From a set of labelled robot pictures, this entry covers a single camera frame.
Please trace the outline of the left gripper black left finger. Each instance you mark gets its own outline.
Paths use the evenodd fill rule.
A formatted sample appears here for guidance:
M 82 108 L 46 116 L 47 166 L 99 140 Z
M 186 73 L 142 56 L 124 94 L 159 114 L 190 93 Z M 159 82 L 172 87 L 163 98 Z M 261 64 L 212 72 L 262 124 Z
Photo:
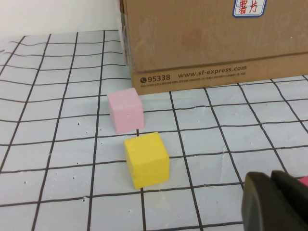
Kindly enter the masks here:
M 245 177 L 241 213 L 246 231 L 300 230 L 300 218 L 273 180 L 261 172 Z

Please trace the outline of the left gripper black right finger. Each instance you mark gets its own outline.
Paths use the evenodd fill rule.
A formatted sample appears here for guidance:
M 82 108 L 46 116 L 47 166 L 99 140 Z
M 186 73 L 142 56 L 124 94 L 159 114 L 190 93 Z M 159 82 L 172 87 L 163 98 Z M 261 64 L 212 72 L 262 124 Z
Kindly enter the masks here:
M 291 214 L 298 219 L 304 231 L 308 230 L 308 177 L 297 179 L 283 171 L 274 170 L 270 179 L 281 192 Z

